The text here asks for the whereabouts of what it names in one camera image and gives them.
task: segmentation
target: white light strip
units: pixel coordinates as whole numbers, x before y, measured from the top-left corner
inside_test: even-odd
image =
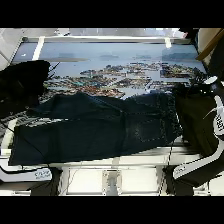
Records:
[[[9,121],[8,128],[10,128],[11,130],[14,130],[14,127],[16,126],[16,122],[17,122],[17,118]],[[2,140],[2,144],[1,144],[1,154],[4,155],[4,154],[8,154],[11,152],[11,150],[8,149],[8,147],[9,147],[9,144],[11,142],[13,135],[14,135],[14,133],[12,131],[10,131],[9,129],[6,129],[5,135]]]
[[[34,51],[32,61],[36,61],[36,60],[39,59],[41,49],[42,49],[42,47],[44,45],[44,39],[45,39],[45,36],[40,36],[39,37],[39,41],[38,41],[37,47],[36,47],[36,49]]]
[[[171,42],[169,37],[165,37],[166,48],[171,48]]]

